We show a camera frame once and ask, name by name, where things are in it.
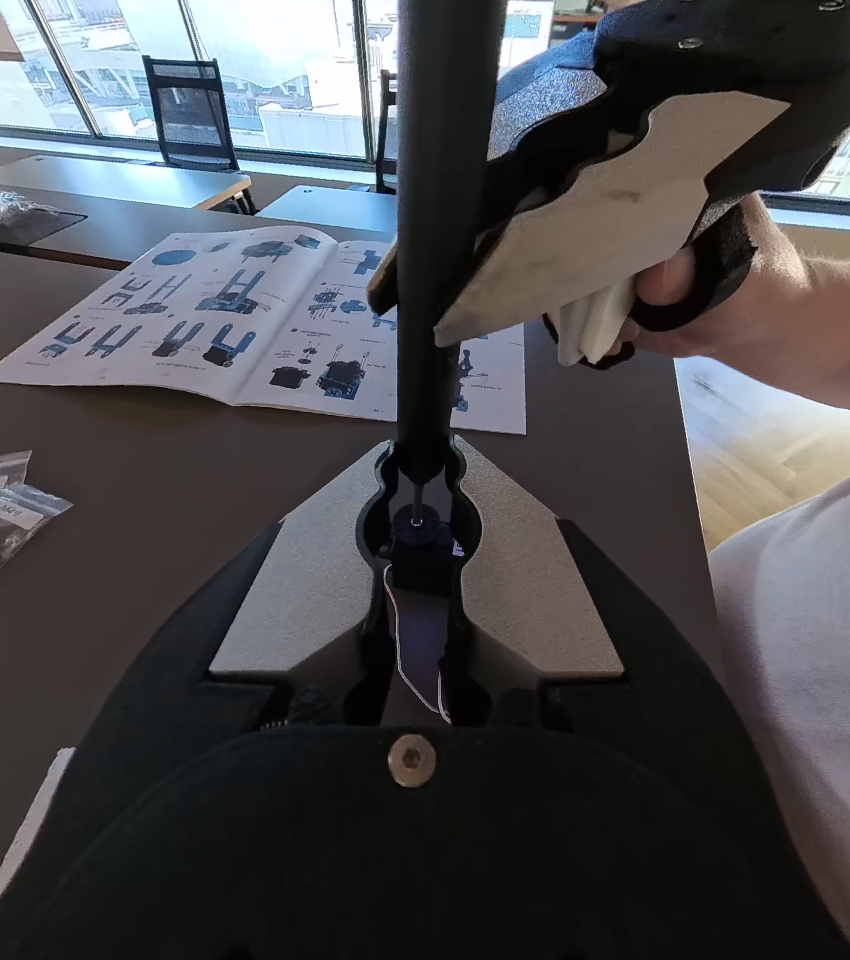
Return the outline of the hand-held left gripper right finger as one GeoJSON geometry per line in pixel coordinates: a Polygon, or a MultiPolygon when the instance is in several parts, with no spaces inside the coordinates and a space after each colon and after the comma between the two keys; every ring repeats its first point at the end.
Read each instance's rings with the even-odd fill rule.
{"type": "Polygon", "coordinates": [[[623,678],[558,516],[461,437],[446,480],[463,551],[440,666],[451,721],[478,726],[514,690],[623,678]]]}

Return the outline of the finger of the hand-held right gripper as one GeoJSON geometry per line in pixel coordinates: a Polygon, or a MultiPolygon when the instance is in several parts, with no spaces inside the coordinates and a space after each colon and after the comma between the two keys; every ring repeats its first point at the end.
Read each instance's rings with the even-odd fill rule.
{"type": "Polygon", "coordinates": [[[413,215],[451,214],[479,246],[439,317],[585,316],[611,281],[578,275],[588,258],[569,190],[579,169],[603,158],[605,85],[591,69],[592,34],[503,74],[491,90],[500,32],[404,31],[396,80],[398,238],[372,276],[371,308],[399,304],[399,254],[413,215]]]}
{"type": "Polygon", "coordinates": [[[637,143],[509,221],[436,324],[435,344],[508,329],[669,259],[706,207],[707,174],[787,108],[741,91],[661,102],[637,143]]]}

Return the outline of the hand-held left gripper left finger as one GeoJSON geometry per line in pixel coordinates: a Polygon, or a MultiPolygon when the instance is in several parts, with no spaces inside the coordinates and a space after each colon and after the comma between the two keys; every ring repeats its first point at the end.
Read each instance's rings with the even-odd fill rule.
{"type": "Polygon", "coordinates": [[[295,700],[319,690],[349,725],[381,723],[395,667],[381,552],[391,544],[394,442],[286,515],[210,664],[295,700]]]}

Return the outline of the black precision screwdriver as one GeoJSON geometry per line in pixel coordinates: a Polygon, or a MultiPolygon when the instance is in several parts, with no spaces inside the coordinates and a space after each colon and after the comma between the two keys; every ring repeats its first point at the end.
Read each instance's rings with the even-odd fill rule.
{"type": "Polygon", "coordinates": [[[433,330],[474,255],[505,14],[500,1],[399,4],[395,455],[415,526],[448,446],[458,347],[433,330]]]}

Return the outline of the pale desk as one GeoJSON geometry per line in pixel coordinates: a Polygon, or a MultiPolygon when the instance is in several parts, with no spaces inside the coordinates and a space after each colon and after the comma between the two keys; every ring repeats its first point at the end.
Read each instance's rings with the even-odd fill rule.
{"type": "Polygon", "coordinates": [[[390,237],[394,237],[398,225],[394,195],[317,185],[293,187],[257,216],[390,237]]]}

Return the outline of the black desk mat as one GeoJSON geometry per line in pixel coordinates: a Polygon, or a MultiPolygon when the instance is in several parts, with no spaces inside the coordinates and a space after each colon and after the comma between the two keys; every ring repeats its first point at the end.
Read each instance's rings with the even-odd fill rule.
{"type": "Polygon", "coordinates": [[[88,219],[87,214],[41,205],[21,220],[0,226],[0,252],[18,253],[88,219]]]}

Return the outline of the person's right hand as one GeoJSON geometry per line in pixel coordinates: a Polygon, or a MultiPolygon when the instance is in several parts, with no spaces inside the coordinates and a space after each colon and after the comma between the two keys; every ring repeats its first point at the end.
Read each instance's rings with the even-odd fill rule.
{"type": "Polygon", "coordinates": [[[680,329],[643,330],[628,319],[606,359],[626,347],[671,358],[706,356],[768,386],[836,405],[828,380],[842,365],[841,303],[850,291],[850,264],[809,259],[771,219],[758,194],[740,204],[756,251],[741,287],[680,329]]]}

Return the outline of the black mesh back chair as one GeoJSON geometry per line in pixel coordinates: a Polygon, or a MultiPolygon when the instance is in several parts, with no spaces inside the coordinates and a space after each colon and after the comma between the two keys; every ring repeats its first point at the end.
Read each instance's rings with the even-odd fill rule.
{"type": "Polygon", "coordinates": [[[379,194],[397,194],[397,153],[397,77],[383,69],[380,72],[379,126],[375,152],[375,191],[379,194]]]}
{"type": "Polygon", "coordinates": [[[143,67],[156,136],[174,169],[240,172],[217,60],[177,60],[145,54],[143,67]]]}

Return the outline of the printed instruction sheet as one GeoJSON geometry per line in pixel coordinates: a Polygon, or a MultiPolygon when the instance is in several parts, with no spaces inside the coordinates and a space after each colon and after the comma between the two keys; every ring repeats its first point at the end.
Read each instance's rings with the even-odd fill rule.
{"type": "Polygon", "coordinates": [[[366,294],[387,249],[308,225],[172,234],[0,360],[0,383],[394,424],[397,310],[366,294]]]}

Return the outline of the person in white shirt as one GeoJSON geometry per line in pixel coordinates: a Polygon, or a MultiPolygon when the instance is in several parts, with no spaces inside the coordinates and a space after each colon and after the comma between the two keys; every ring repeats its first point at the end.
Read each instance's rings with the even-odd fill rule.
{"type": "Polygon", "coordinates": [[[714,549],[707,663],[850,941],[850,477],[714,549]]]}

